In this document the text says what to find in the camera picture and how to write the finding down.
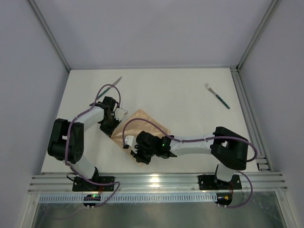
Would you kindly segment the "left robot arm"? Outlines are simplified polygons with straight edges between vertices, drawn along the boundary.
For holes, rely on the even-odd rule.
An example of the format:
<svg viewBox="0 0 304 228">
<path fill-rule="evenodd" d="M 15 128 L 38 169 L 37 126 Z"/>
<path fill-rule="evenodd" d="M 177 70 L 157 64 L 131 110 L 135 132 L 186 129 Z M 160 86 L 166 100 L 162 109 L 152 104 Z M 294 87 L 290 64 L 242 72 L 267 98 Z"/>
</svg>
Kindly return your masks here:
<svg viewBox="0 0 304 228">
<path fill-rule="evenodd" d="M 73 119 L 56 119 L 47 147 L 48 155 L 63 161 L 84 181 L 100 185 L 98 169 L 84 156 L 85 131 L 99 124 L 100 130 L 111 137 L 126 114 L 115 99 L 106 96 Z"/>
</svg>

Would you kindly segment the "beige cloth napkin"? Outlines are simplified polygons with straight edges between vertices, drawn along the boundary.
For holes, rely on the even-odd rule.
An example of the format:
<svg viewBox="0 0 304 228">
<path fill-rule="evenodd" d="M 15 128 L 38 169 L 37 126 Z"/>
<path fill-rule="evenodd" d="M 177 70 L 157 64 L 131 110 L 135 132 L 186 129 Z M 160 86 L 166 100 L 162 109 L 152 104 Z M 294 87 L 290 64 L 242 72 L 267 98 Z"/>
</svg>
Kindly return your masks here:
<svg viewBox="0 0 304 228">
<path fill-rule="evenodd" d="M 114 130 L 111 136 L 111 140 L 115 144 L 117 144 L 121 149 L 129 152 L 130 156 L 132 157 L 131 150 L 123 148 L 124 139 L 128 135 L 137 137 L 138 134 L 142 131 L 150 133 L 153 136 L 157 136 L 159 138 L 167 136 L 171 133 L 169 129 L 162 126 L 151 116 L 149 116 L 145 111 L 139 109 L 135 113 L 133 113 L 125 122 L 123 122 L 121 126 Z"/>
</svg>

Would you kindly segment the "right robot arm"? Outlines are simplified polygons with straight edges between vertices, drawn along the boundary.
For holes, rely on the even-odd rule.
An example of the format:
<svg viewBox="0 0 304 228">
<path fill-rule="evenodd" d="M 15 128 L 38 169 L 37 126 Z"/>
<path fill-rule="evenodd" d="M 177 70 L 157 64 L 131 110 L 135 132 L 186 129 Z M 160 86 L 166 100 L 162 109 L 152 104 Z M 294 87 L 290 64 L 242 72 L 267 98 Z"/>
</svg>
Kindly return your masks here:
<svg viewBox="0 0 304 228">
<path fill-rule="evenodd" d="M 125 144 L 131 147 L 131 155 L 138 163 L 149 164 L 153 156 L 163 159 L 190 154 L 213 155 L 219 164 L 213 181 L 219 189 L 229 187 L 236 171 L 247 167 L 248 140 L 225 127 L 203 136 L 157 137 L 142 131 L 136 137 L 126 136 Z"/>
</svg>

